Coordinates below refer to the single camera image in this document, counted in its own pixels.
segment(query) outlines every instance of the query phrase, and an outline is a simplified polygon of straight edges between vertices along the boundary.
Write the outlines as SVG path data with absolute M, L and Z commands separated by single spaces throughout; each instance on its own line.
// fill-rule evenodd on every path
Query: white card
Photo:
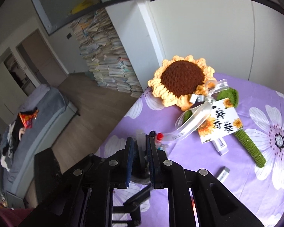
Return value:
M 201 142 L 209 142 L 232 134 L 243 124 L 229 98 L 212 103 L 211 116 L 198 128 Z

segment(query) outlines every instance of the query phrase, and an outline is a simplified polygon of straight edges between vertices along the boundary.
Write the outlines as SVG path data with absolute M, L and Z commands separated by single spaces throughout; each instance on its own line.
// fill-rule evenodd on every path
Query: pile of books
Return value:
M 99 9 L 73 21 L 70 28 L 80 43 L 99 86 L 131 93 L 138 98 L 143 90 L 105 9 Z

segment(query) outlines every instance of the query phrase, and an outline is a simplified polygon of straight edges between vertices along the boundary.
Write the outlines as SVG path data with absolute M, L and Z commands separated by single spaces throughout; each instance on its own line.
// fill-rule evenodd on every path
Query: crocheted stem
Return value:
M 260 150 L 256 147 L 254 142 L 250 139 L 250 137 L 246 134 L 245 131 L 238 130 L 234 133 L 235 137 L 239 140 L 239 142 L 246 148 L 248 153 L 253 157 L 258 167 L 264 167 L 266 163 L 266 159 L 260 152 Z

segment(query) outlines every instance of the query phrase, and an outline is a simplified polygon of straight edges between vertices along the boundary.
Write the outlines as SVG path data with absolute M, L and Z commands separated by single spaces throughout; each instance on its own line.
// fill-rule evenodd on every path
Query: screw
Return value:
M 82 170 L 81 169 L 76 169 L 76 170 L 74 170 L 73 171 L 73 174 L 75 175 L 75 176 L 80 176 L 81 174 L 82 174 Z
M 166 166 L 171 166 L 173 164 L 173 162 L 171 160 L 165 160 L 163 161 L 163 164 L 166 165 Z
M 201 169 L 201 170 L 199 171 L 199 173 L 200 173 L 200 175 L 202 175 L 202 176 L 206 176 L 206 175 L 208 174 L 208 171 L 205 170 L 205 169 Z
M 118 165 L 118 162 L 113 159 L 113 160 L 111 160 L 110 162 L 108 162 L 108 164 L 109 164 L 110 166 L 116 166 L 116 165 Z

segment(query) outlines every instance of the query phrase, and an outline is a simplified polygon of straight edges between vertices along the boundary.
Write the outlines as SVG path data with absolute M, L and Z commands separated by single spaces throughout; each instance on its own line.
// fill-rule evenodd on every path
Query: ribbon bow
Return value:
M 208 85 L 212 83 L 214 84 L 214 88 L 209 90 Z M 189 109 L 192 112 L 192 116 L 183 123 L 184 114 L 189 110 L 185 111 L 176 121 L 175 127 L 177 130 L 164 134 L 163 143 L 171 144 L 178 142 L 198 129 L 200 125 L 211 115 L 211 106 L 215 101 L 212 95 L 222 90 L 229 89 L 226 79 L 220 80 L 219 82 L 216 80 L 209 80 L 205 83 L 205 87 L 208 89 L 206 96 L 192 94 L 190 99 L 190 102 L 192 103 L 195 103 L 196 100 L 198 100 L 198 102 L 204 101 L 204 103 L 200 106 Z

